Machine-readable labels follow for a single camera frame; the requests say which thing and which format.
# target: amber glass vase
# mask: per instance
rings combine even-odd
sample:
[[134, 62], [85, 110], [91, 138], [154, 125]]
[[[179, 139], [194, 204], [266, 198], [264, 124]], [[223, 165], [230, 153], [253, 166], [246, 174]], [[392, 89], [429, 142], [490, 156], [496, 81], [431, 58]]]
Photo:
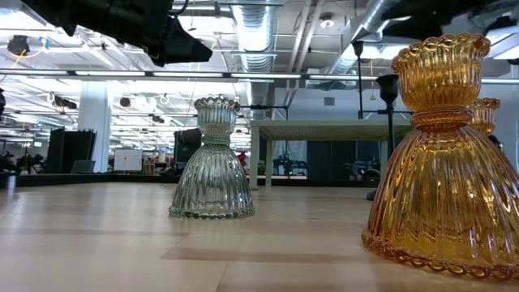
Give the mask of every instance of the amber glass vase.
[[392, 68], [416, 127], [398, 145], [362, 240], [373, 252], [436, 272], [519, 280], [519, 178], [468, 126], [490, 41], [461, 34], [403, 49]]
[[474, 114], [470, 125], [484, 135], [492, 135], [495, 128], [495, 110], [500, 107], [501, 101], [495, 98], [478, 98], [470, 110]]

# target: person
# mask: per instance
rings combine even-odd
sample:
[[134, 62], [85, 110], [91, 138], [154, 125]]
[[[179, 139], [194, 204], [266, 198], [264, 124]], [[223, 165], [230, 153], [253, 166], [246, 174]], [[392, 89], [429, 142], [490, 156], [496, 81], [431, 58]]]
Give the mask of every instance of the person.
[[247, 155], [245, 154], [245, 151], [241, 151], [238, 154], [238, 160], [240, 160], [240, 164], [242, 165], [243, 169], [247, 166]]

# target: clear glass vase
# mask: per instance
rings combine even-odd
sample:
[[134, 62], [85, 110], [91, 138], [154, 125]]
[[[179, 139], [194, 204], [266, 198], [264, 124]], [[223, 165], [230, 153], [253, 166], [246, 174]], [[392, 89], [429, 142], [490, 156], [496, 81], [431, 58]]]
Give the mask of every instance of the clear glass vase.
[[229, 147], [240, 104], [209, 97], [196, 101], [195, 108], [204, 145], [187, 162], [169, 214], [202, 219], [254, 214], [247, 176]]

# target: black speaker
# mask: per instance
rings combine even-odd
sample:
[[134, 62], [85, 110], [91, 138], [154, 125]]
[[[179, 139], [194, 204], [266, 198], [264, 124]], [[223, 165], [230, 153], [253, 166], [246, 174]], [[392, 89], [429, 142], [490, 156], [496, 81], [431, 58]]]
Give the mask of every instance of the black speaker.
[[199, 129], [176, 131], [175, 162], [187, 163], [196, 150], [202, 146], [202, 132]]

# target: ceiling light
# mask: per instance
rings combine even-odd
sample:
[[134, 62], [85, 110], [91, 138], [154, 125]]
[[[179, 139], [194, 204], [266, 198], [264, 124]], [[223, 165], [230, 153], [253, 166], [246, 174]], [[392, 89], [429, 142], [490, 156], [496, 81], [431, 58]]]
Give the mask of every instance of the ceiling light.
[[333, 26], [333, 13], [331, 12], [325, 12], [320, 17], [319, 20], [321, 21], [321, 28], [331, 28]]
[[333, 20], [331, 19], [327, 19], [327, 20], [323, 20], [321, 21], [321, 24], [320, 24], [321, 28], [331, 28], [333, 26]]
[[59, 70], [16, 70], [1, 69], [0, 74], [5, 75], [68, 75], [66, 71]]
[[233, 78], [275, 78], [275, 79], [300, 79], [300, 74], [261, 74], [261, 73], [232, 73]]
[[142, 71], [76, 71], [81, 76], [146, 76]]
[[[346, 60], [357, 60], [357, 56], [355, 55], [354, 47], [349, 45], [348, 48], [342, 54], [342, 58]], [[360, 58], [363, 59], [376, 59], [380, 58], [380, 51], [377, 47], [372, 45], [364, 45], [362, 54]]]
[[[357, 75], [310, 75], [309, 79], [319, 79], [319, 80], [340, 80], [340, 81], [357, 81]], [[374, 81], [376, 76], [362, 76], [362, 80], [364, 81]]]
[[402, 49], [408, 48], [408, 45], [389, 45], [382, 49], [380, 52], [380, 58], [384, 60], [392, 60], [395, 58]]
[[519, 45], [494, 57], [497, 60], [515, 60], [519, 58]]
[[153, 72], [156, 77], [184, 77], [184, 78], [221, 78], [222, 73], [205, 72]]

